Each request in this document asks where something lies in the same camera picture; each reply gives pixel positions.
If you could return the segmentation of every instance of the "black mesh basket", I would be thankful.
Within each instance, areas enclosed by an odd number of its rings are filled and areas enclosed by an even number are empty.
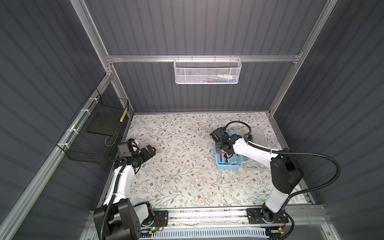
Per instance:
[[[117,147],[112,153],[111,149],[116,143],[122,141],[129,120],[128,100],[99,95],[88,110],[82,111],[84,113],[75,130],[70,132],[67,142],[58,144],[58,146],[71,160],[108,163],[109,155],[117,154]],[[107,116],[119,116],[119,119],[113,118],[111,126],[116,125],[116,129],[111,136],[89,132],[92,122],[100,113]]]

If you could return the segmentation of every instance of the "gray panel wall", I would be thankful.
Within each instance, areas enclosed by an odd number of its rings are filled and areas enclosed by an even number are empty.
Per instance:
[[[324,0],[86,0],[110,55],[285,55]]]
[[[0,62],[1,223],[105,72],[69,1],[1,1]],[[63,160],[15,238],[78,234],[107,172]]]
[[[382,239],[384,1],[339,1],[275,117],[294,151],[320,152],[340,178],[313,192],[344,239]],[[300,158],[309,187],[334,166]]]
[[[114,63],[135,112],[268,110],[292,63],[243,63],[237,84],[176,84],[172,63]]]

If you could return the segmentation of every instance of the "floral patterned table surface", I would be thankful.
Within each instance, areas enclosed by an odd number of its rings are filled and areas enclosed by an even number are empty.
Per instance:
[[[157,151],[132,181],[132,204],[149,201],[157,209],[262,205],[273,187],[269,170],[216,168],[209,134],[234,120],[248,123],[253,133],[264,133],[268,147],[281,149],[265,113],[134,115],[127,139]],[[289,203],[307,201],[301,194]]]

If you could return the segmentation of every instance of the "blue plastic tray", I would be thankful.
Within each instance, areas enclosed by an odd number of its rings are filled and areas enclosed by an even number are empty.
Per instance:
[[[227,133],[229,136],[232,136],[234,134],[237,134],[237,131],[235,130],[227,130]],[[214,145],[213,153],[215,154],[216,158],[216,167],[218,169],[225,169],[225,170],[238,170],[243,166],[242,162],[244,161],[244,156],[239,155],[238,157],[236,155],[233,155],[231,158],[228,158],[228,163],[224,162],[224,153],[221,154],[222,161],[220,162],[220,153],[216,153],[216,145]]]

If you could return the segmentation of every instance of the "white wire basket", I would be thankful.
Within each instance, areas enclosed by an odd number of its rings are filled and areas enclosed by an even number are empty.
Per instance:
[[[173,62],[177,84],[236,84],[241,66],[239,58],[230,58],[228,61],[193,58],[185,61],[175,58]]]

